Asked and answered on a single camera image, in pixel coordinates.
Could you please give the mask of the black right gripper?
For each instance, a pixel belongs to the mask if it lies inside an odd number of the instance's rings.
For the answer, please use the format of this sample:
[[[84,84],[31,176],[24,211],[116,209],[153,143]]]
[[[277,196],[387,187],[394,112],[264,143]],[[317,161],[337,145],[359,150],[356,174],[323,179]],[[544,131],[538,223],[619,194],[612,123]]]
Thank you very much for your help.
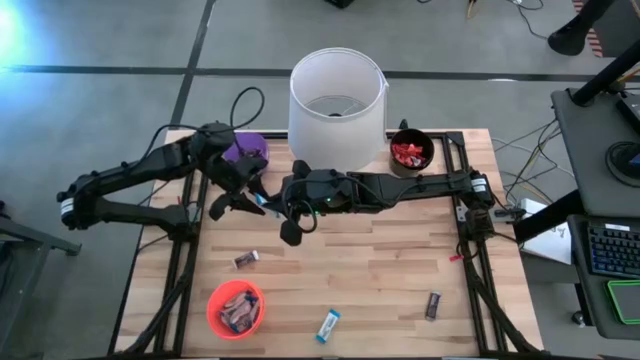
[[[335,169],[312,170],[303,160],[293,162],[292,174],[283,179],[281,193],[267,198],[268,208],[286,220],[280,237],[290,246],[298,246],[304,234],[318,228],[318,217],[344,212],[353,199],[345,174]]]

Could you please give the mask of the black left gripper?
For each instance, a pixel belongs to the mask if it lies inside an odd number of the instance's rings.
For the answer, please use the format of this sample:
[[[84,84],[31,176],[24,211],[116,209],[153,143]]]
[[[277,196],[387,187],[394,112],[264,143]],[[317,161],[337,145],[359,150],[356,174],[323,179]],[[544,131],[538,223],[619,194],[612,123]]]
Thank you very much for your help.
[[[213,220],[219,220],[225,213],[227,207],[231,210],[239,210],[265,215],[265,211],[244,193],[247,187],[253,195],[259,195],[265,200],[270,199],[270,195],[263,186],[260,172],[267,166],[268,161],[262,157],[240,157],[236,162],[228,162],[219,157],[208,164],[208,178],[212,184],[224,190],[209,209],[209,216]]]

